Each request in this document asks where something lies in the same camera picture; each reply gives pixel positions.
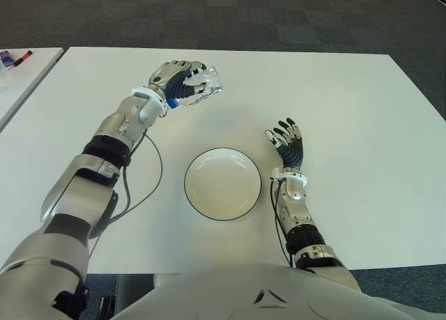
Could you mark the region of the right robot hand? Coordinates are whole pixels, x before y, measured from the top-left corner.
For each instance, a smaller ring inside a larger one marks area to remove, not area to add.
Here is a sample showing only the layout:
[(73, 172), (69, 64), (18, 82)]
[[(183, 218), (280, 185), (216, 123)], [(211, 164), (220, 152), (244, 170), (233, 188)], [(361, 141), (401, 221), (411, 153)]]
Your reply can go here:
[(278, 127), (266, 130), (265, 136), (282, 159), (283, 168), (300, 170), (304, 157), (302, 135), (291, 118), (278, 121)]

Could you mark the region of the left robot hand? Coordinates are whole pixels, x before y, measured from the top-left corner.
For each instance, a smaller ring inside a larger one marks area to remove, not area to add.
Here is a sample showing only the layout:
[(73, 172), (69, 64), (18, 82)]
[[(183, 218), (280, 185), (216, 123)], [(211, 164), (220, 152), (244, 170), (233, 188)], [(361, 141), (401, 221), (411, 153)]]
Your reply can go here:
[(205, 91), (205, 82), (190, 86), (185, 81), (206, 68), (206, 65), (199, 61), (174, 60), (164, 62), (150, 76), (146, 88), (158, 93), (165, 100), (200, 95)]

